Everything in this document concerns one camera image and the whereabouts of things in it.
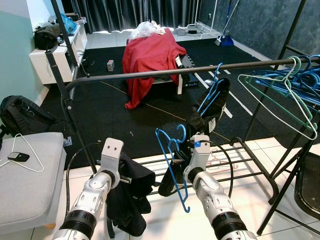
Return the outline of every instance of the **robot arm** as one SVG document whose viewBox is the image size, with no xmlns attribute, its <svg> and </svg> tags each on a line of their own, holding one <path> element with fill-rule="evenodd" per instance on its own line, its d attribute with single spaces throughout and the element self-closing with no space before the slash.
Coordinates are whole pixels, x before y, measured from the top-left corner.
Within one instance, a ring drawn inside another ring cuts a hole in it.
<svg viewBox="0 0 320 240">
<path fill-rule="evenodd" d="M 107 138 L 98 173 L 85 184 L 53 240 L 90 240 L 110 189 L 119 181 L 120 152 L 124 143 Z"/>
<path fill-rule="evenodd" d="M 209 137 L 194 135 L 190 139 L 194 143 L 194 148 L 191 149 L 192 157 L 190 164 L 183 172 L 183 177 L 188 183 L 192 183 L 216 238 L 218 240 L 256 240 L 255 235 L 247 230 L 240 219 L 221 184 L 206 171 L 210 144 L 200 142 L 201 140 L 208 141 Z"/>
</svg>

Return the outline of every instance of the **dark curtain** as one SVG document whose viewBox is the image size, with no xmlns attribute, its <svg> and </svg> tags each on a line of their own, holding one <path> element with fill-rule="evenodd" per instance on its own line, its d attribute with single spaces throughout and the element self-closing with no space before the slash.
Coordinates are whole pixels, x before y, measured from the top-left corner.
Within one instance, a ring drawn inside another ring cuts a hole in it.
<svg viewBox="0 0 320 240">
<path fill-rule="evenodd" d="M 71 0 L 73 10 L 86 17 L 87 33 L 135 29 L 146 21 L 145 0 Z"/>
<path fill-rule="evenodd" d="M 197 0 L 147 0 L 147 19 L 163 27 L 186 27 L 195 22 Z"/>
</svg>

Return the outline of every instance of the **red blanket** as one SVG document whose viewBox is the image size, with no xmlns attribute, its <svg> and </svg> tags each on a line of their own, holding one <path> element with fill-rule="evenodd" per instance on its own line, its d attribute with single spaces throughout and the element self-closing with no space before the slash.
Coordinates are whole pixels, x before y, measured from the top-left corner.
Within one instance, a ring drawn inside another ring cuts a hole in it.
<svg viewBox="0 0 320 240">
<path fill-rule="evenodd" d="M 165 28 L 164 35 L 140 37 L 126 45 L 122 58 L 123 72 L 127 74 L 176 69 L 176 57 L 185 54 L 186 50 L 176 43 L 171 31 Z M 178 75 L 170 77 L 176 85 L 179 84 Z M 124 107 L 129 110 L 136 108 L 149 92 L 154 79 L 128 79 L 126 82 L 131 100 Z"/>
</svg>

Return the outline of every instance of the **black rug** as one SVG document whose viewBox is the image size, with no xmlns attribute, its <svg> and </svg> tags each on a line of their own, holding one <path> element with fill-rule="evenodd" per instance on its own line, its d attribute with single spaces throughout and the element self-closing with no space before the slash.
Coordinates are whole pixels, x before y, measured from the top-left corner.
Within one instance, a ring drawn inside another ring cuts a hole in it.
<svg viewBox="0 0 320 240">
<path fill-rule="evenodd" d="M 243 63 L 258 61 L 256 58 L 238 49 L 235 46 L 216 46 L 214 39 L 203 39 L 194 41 L 182 41 L 178 44 L 186 48 L 196 67 L 224 64 Z M 125 47 L 110 47 L 88 49 L 85 51 L 83 63 L 84 70 L 91 76 L 120 74 L 122 72 L 122 56 Z M 107 71 L 108 60 L 114 60 L 114 72 Z M 219 77 L 228 77 L 231 81 L 231 92 L 253 113 L 257 102 L 238 83 L 237 77 L 241 73 L 251 73 L 252 69 L 230 70 L 231 75 L 220 71 Z M 208 73 L 199 73 L 205 79 L 212 79 Z M 110 80 L 107 82 L 115 88 L 127 92 L 125 80 Z M 178 124 L 185 124 L 184 120 L 174 117 L 158 109 L 174 114 L 182 119 L 187 119 L 191 106 L 205 90 L 202 84 L 197 87 L 184 88 L 181 95 L 177 95 L 176 86 L 172 83 L 154 84 L 143 99 L 143 103 L 133 110 L 126 110 L 124 105 L 129 97 L 101 82 L 83 84 L 76 88 L 74 98 L 74 111 L 82 134 L 87 143 L 97 140 L 105 141 L 111 137 L 124 142 L 123 150 L 131 158 L 141 158 L 161 154 L 161 149 L 155 135 L 155 129 L 160 128 L 171 137 L 180 137 L 177 132 Z M 291 99 L 284 99 L 285 104 L 290 107 Z M 226 144 L 227 139 L 243 137 L 249 125 L 251 116 L 240 106 L 240 104 L 229 96 L 226 104 L 231 112 L 232 118 L 223 114 L 210 139 L 218 144 Z M 50 88 L 41 108 L 50 113 L 63 117 L 60 106 L 60 93 L 55 84 Z M 65 137 L 72 137 L 72 145 L 65 147 L 67 152 L 66 166 L 72 155 L 81 148 L 80 142 L 75 134 L 70 134 L 67 126 L 60 122 L 52 126 L 52 131 L 63 132 Z M 289 143 L 288 136 L 294 135 L 290 129 L 286 129 L 282 123 L 272 119 L 269 113 L 261 111 L 255 121 L 249 140 L 276 137 L 281 144 Z M 93 146 L 90 151 L 94 159 L 101 157 L 101 149 Z M 78 156 L 73 168 L 88 166 L 84 154 Z"/>
</svg>

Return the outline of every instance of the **black backpack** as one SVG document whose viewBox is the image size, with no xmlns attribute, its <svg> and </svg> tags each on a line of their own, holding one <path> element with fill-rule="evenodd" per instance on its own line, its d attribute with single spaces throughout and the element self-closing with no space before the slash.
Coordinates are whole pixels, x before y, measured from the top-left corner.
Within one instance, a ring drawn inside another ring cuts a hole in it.
<svg viewBox="0 0 320 240">
<path fill-rule="evenodd" d="M 7 96 L 0 105 L 0 118 L 10 134 L 45 133 L 56 118 L 23 96 Z"/>
</svg>

